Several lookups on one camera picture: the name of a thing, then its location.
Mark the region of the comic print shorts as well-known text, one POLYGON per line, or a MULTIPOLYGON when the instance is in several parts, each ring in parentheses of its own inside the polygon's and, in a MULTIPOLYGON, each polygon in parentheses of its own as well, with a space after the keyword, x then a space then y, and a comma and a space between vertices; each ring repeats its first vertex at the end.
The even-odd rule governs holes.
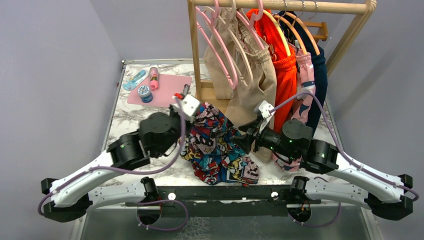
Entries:
POLYGON ((235 143, 233 123, 215 106, 204 103, 184 139, 180 156, 190 162, 194 176, 213 186, 219 183, 256 185, 260 169, 235 143))

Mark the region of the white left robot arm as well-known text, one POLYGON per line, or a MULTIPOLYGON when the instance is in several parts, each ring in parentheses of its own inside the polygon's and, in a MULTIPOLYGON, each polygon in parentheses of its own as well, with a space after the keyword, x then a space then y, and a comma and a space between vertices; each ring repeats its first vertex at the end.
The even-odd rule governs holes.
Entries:
POLYGON ((173 163, 150 171, 137 171, 163 156, 176 143, 181 147, 193 126, 194 114, 170 106, 170 113, 155 112, 139 123, 136 131, 122 135, 96 159, 61 179, 41 181, 44 198, 38 214, 60 223, 84 216, 96 208, 120 203, 152 205, 160 199, 150 177, 173 163))

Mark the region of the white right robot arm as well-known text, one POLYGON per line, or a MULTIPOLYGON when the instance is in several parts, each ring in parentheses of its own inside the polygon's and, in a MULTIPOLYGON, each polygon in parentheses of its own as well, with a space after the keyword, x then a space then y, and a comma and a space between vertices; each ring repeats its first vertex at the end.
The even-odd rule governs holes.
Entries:
POLYGON ((262 119, 258 118, 241 126, 244 134, 231 137, 231 142, 247 154, 265 148, 288 160, 300 159, 300 168, 310 173, 345 181, 342 184, 296 176, 286 195, 292 202, 330 200, 349 203, 391 221, 399 221, 413 213, 414 201, 405 196, 407 189, 413 186, 411 176, 393 176, 369 168, 340 152, 336 146, 314 139, 312 128, 297 119, 284 123, 280 133, 269 127, 260 130, 261 123, 262 119))

